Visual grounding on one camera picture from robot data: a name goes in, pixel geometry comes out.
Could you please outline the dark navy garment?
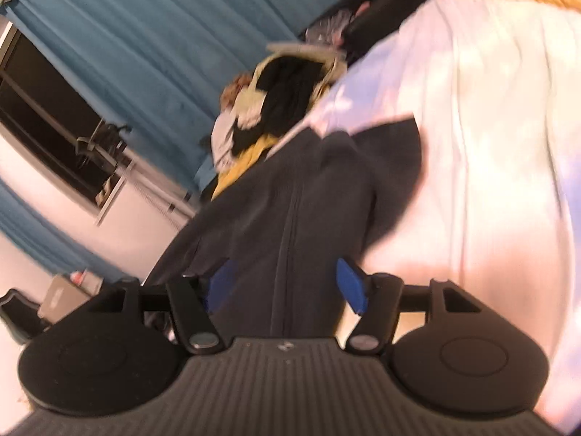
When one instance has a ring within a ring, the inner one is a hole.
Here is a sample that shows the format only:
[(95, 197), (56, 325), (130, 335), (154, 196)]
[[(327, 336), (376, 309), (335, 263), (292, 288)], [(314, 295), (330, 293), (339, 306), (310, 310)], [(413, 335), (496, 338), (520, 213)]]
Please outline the dark navy garment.
[(421, 170), (413, 119), (353, 135), (304, 129), (201, 208), (147, 282), (191, 274), (207, 295), (210, 274), (230, 260), (231, 293), (210, 313), (224, 339), (330, 336), (344, 308), (337, 261), (361, 259), (394, 229)]

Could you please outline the pile of mixed clothes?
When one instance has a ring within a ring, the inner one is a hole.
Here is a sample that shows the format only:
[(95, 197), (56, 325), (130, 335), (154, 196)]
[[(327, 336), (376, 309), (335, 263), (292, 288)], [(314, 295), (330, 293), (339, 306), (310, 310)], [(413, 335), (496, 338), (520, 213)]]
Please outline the pile of mixed clothes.
[(205, 201), (264, 161), (348, 69), (347, 56), (331, 47), (271, 43), (268, 50), (253, 72), (236, 76), (220, 95), (220, 114), (205, 140), (215, 173), (202, 191)]

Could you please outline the garment steamer stand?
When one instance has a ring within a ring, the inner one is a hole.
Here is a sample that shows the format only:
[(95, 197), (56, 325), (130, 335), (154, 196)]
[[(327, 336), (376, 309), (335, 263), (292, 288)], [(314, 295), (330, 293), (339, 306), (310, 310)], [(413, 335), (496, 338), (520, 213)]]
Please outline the garment steamer stand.
[(127, 185), (173, 225), (179, 225), (177, 218), (185, 221), (193, 218), (198, 207), (194, 194), (167, 178), (127, 147), (121, 134), (130, 131), (127, 125), (116, 126), (101, 119), (90, 137), (79, 137), (76, 141), (75, 151), (82, 164), (92, 161), (109, 174), (96, 197), (97, 205), (101, 208), (97, 224), (102, 223)]

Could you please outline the teal curtain left of window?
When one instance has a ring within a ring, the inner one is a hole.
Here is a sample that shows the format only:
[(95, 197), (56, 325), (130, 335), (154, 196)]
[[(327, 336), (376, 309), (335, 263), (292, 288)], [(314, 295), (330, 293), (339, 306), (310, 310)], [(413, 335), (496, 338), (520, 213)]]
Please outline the teal curtain left of window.
[(43, 269), (53, 275), (89, 270), (107, 282), (127, 276), (43, 218), (4, 181), (0, 191), (1, 232)]

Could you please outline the teal curtain of window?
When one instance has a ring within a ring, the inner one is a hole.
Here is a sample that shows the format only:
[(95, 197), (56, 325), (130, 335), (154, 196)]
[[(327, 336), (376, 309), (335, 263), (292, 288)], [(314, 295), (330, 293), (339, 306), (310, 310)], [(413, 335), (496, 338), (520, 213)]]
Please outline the teal curtain of window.
[(89, 270), (107, 282), (127, 276), (43, 218), (4, 181), (0, 191), (1, 232), (43, 269), (53, 275)]
[(235, 75), (339, 0), (10, 0), (2, 13), (129, 146), (186, 188)]

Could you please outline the white bed sheet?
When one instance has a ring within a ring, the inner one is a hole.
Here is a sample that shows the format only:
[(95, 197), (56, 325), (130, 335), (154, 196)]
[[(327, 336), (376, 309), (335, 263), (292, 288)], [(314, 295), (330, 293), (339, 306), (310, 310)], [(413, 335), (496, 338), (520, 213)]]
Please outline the white bed sheet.
[(580, 421), (580, 15), (532, 0), (428, 0), (302, 121), (322, 136), (414, 117), (423, 172), (361, 260), (450, 279), (545, 350), (538, 412)]

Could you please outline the dark window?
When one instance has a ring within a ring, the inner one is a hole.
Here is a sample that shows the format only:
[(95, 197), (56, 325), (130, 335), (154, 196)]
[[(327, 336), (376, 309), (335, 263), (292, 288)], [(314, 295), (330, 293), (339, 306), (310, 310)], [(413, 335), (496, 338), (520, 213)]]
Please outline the dark window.
[(77, 152), (102, 118), (19, 29), (1, 38), (1, 124), (50, 173), (101, 209), (119, 176)]

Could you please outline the teal curtain right of window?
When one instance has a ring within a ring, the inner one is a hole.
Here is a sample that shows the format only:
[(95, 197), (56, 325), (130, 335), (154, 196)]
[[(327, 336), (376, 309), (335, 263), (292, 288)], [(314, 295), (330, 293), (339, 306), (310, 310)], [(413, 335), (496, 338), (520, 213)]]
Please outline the teal curtain right of window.
[(339, 0), (10, 0), (2, 13), (129, 146), (186, 188), (235, 75)]

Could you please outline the beige chair with black frame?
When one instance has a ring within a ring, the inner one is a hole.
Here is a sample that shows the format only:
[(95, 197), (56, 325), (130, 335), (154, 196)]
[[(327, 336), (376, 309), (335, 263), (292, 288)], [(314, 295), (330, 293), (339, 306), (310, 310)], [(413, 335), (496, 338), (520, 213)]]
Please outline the beige chair with black frame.
[(55, 324), (97, 295), (102, 286), (103, 278), (89, 270), (56, 275), (38, 307), (37, 316)]

